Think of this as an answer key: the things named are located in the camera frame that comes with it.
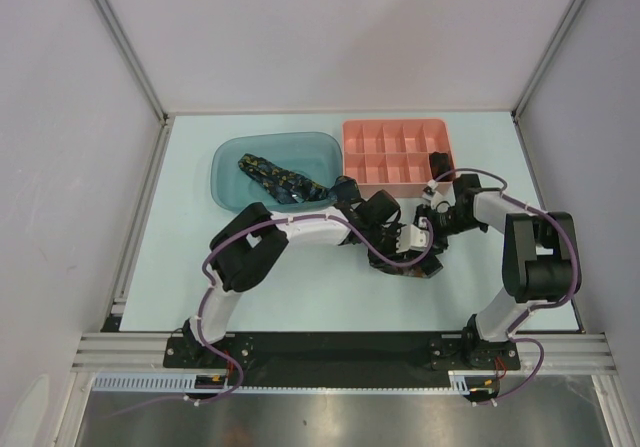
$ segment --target orange compartment tray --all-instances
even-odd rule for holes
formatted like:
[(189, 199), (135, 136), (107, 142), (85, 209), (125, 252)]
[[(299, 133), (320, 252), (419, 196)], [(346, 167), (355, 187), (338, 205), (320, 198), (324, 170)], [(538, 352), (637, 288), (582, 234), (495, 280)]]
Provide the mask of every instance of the orange compartment tray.
[(421, 197), (433, 179), (429, 154), (434, 152), (448, 154), (455, 165), (441, 119), (348, 120), (342, 148), (344, 175), (358, 182), (364, 198), (383, 189), (397, 198)]

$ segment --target blue plastic tub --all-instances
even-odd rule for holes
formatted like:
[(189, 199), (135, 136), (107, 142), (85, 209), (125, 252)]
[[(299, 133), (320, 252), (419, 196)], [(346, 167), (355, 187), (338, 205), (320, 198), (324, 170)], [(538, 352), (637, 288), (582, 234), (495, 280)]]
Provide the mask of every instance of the blue plastic tub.
[(239, 137), (222, 144), (211, 164), (211, 196), (222, 208), (239, 212), (253, 202), (269, 210), (298, 212), (320, 209), (330, 201), (279, 204), (260, 184), (238, 167), (244, 154), (253, 154), (292, 170), (311, 180), (332, 187), (342, 175), (342, 151), (330, 135), (321, 132), (255, 135)]

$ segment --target metal floor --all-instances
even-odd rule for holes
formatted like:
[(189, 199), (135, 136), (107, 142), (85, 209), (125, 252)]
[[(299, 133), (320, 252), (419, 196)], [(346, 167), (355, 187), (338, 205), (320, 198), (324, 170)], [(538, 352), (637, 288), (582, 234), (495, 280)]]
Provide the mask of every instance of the metal floor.
[(153, 395), (162, 394), (92, 393), (77, 446), (612, 445), (590, 376), (540, 377), (497, 408), (457, 396), (236, 394), (105, 418)]

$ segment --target wall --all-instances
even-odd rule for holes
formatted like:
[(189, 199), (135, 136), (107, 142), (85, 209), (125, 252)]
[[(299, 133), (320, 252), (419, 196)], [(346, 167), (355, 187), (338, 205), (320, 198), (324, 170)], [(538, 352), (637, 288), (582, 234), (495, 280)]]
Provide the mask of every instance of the wall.
[(639, 99), (640, 3), (589, 0), (522, 120), (547, 207), (575, 217), (581, 312), (638, 414)]
[(509, 110), (570, 0), (111, 0), (168, 111)]
[(106, 309), (159, 126), (90, 0), (0, 0), (0, 26), (0, 445), (45, 374), (40, 445)]

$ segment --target black patterned cloth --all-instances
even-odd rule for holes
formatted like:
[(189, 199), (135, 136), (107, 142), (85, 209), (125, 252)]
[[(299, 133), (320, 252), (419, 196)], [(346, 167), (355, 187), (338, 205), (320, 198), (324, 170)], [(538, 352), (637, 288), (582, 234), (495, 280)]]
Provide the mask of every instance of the black patterned cloth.
[(280, 204), (331, 200), (351, 202), (360, 199), (358, 184), (341, 175), (333, 187), (324, 187), (304, 175), (283, 169), (263, 157), (244, 154), (238, 167), (258, 182)]

